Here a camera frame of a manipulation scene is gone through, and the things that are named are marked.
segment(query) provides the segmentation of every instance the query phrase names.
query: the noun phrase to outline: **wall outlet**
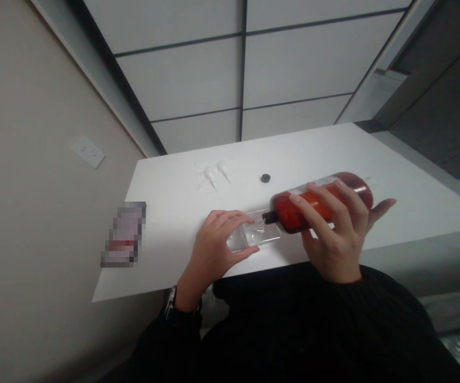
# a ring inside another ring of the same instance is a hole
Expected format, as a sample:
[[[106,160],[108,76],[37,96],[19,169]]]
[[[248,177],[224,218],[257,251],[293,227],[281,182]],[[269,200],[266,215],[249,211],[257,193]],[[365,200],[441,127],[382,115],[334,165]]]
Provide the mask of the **wall outlet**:
[[[105,155],[86,137],[81,137],[72,148],[79,157],[88,162],[94,169],[97,169]]]

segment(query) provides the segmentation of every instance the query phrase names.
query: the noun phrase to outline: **bottle label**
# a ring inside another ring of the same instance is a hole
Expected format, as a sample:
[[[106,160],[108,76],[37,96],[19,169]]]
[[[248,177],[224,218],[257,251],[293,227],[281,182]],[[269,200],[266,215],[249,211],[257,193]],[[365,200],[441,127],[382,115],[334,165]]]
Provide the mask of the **bottle label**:
[[[324,178],[319,178],[318,180],[315,180],[315,181],[312,181],[311,183],[312,184],[316,184],[317,186],[326,186],[326,185],[329,185],[329,184],[332,184],[333,182],[335,182],[336,180],[338,180],[337,177],[333,177],[333,176],[329,176],[329,177],[324,177]],[[290,194],[302,194],[302,193],[305,193],[308,191],[308,189],[306,188],[305,185],[301,185],[301,186],[298,186],[298,187],[295,187],[293,189],[289,189],[287,190]]]

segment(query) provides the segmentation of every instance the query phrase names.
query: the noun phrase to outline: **hand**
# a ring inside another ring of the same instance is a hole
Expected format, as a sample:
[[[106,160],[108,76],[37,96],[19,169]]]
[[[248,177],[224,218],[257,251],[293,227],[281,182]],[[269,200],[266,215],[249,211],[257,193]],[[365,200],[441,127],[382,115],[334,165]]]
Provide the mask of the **hand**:
[[[242,211],[213,210],[196,235],[193,253],[177,283],[175,307],[180,311],[194,311],[205,290],[221,279],[235,264],[260,250],[248,247],[232,253],[226,240],[238,226],[253,223]]]
[[[325,280],[348,284],[362,278],[359,256],[365,236],[397,200],[385,199],[369,211],[353,189],[340,180],[335,181],[334,185],[347,207],[325,188],[311,183],[306,185],[331,212],[335,225],[333,230],[304,198],[293,194],[289,198],[317,234],[316,239],[310,230],[301,233],[303,247],[310,261]]]

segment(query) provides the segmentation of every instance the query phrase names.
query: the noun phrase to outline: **finger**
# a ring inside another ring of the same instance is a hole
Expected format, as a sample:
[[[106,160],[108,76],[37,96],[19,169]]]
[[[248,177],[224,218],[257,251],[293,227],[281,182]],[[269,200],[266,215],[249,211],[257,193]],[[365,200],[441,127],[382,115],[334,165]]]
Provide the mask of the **finger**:
[[[207,218],[205,218],[205,222],[203,223],[202,227],[206,227],[213,223],[214,220],[218,218],[219,215],[223,214],[225,211],[226,210],[212,210],[209,213],[209,215],[207,215]]]
[[[333,240],[335,238],[335,233],[331,230],[326,220],[304,198],[291,194],[289,199],[305,217],[315,234],[317,234],[317,238],[321,240]]]
[[[370,210],[370,215],[368,217],[368,227],[367,230],[372,229],[372,226],[378,221],[379,218],[381,218],[383,215],[385,215],[390,208],[397,203],[397,200],[394,198],[388,198],[385,199],[384,201],[381,201],[377,204],[375,208]]]
[[[221,226],[221,234],[227,239],[243,223],[254,223],[247,215],[236,215]]]
[[[216,225],[217,228],[223,226],[226,221],[228,221],[230,218],[235,217],[236,215],[244,215],[245,213],[240,211],[240,210],[231,210],[224,212],[223,214],[220,214],[218,218],[214,220],[214,224]]]
[[[347,203],[354,229],[359,234],[366,234],[369,210],[365,206],[365,203],[359,197],[358,193],[344,184],[341,180],[335,181],[334,185],[340,196]]]
[[[301,238],[303,240],[303,248],[306,252],[313,250],[315,245],[315,238],[311,235],[310,230],[301,232]]]
[[[260,247],[254,246],[254,247],[247,247],[244,250],[241,250],[237,253],[233,253],[230,255],[232,259],[232,265],[236,265],[241,261],[244,261],[246,258],[248,258],[251,254],[254,254],[256,252],[260,251]]]
[[[306,188],[310,193],[315,194],[321,200],[322,204],[330,211],[331,220],[335,224],[335,231],[338,233],[350,232],[352,226],[351,216],[347,206],[338,198],[331,194],[327,189],[315,184],[308,183]]]

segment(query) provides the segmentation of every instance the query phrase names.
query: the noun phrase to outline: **white table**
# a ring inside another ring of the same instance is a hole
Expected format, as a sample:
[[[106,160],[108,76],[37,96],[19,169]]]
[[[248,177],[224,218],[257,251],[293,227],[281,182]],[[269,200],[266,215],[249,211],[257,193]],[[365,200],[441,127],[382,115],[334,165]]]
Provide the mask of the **white table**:
[[[217,191],[198,170],[224,161]],[[364,249],[460,231],[460,197],[352,123],[138,161],[126,201],[146,201],[146,232],[133,268],[103,269],[93,302],[173,286],[187,265],[195,234],[214,209],[253,211],[275,193],[339,171],[373,177],[374,203],[398,203],[367,236]],[[271,175],[268,184],[259,178]],[[233,267],[226,276],[306,261],[299,235]]]

